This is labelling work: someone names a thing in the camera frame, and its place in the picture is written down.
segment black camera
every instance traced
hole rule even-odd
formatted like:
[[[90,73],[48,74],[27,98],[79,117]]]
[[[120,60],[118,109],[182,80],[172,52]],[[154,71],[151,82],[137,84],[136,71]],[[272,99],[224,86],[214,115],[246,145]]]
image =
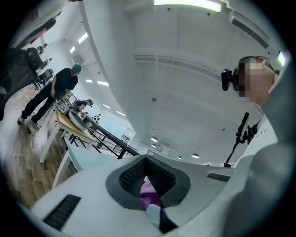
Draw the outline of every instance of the black camera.
[[[232,83],[232,71],[228,69],[224,69],[221,72],[221,80],[222,80],[222,89],[223,91],[227,91],[230,87],[230,83]]]

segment person wearing white cap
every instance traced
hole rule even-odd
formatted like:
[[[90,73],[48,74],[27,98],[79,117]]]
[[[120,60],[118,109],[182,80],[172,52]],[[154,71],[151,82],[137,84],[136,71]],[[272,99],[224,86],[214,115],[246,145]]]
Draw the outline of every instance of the person wearing white cap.
[[[38,120],[46,113],[46,111],[54,103],[55,99],[60,100],[64,96],[64,100],[68,101],[67,95],[74,89],[78,82],[77,74],[81,72],[81,66],[75,64],[72,69],[65,68],[58,72],[52,82],[46,85],[22,111],[22,115],[18,118],[18,124],[24,123],[25,119],[32,114],[34,109],[45,99],[45,104],[38,110],[37,114],[32,116],[31,123],[37,129],[40,128]]]

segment light blue surface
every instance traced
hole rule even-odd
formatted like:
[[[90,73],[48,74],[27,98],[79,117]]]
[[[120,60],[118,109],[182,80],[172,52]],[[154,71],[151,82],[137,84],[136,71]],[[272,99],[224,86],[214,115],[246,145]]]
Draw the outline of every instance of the light blue surface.
[[[68,140],[65,141],[68,146],[71,160],[78,171],[117,161],[117,157],[114,155],[108,155],[93,150],[87,150],[85,148],[72,145]]]

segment wooden floor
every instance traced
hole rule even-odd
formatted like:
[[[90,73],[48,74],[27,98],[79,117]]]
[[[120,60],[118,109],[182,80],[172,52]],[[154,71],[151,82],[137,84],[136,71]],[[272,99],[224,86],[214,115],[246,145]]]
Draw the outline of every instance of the wooden floor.
[[[43,146],[56,125],[55,113],[51,120],[49,120],[50,114],[39,121],[41,128],[38,131],[30,123],[28,124],[36,137],[27,132],[26,124],[30,121],[30,117],[23,125],[17,124],[18,117],[25,105],[36,94],[37,91],[31,86],[14,94],[7,102],[4,118],[0,121],[1,169],[6,175],[7,183],[16,200],[27,208],[32,207],[42,195],[51,189],[57,169],[66,152],[61,136],[57,135],[47,153],[44,164],[39,162]],[[64,179],[76,172],[71,163]]]

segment shoe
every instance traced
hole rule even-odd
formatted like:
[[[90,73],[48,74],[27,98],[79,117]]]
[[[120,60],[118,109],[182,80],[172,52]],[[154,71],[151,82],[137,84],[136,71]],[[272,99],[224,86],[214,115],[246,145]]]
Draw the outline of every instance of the shoe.
[[[20,116],[20,117],[18,118],[18,124],[19,124],[19,125],[23,124],[24,121],[25,121],[25,119],[22,118],[22,116]]]
[[[32,119],[31,119],[31,123],[33,124],[33,126],[36,128],[36,129],[40,129],[40,126],[37,122],[34,122]]]

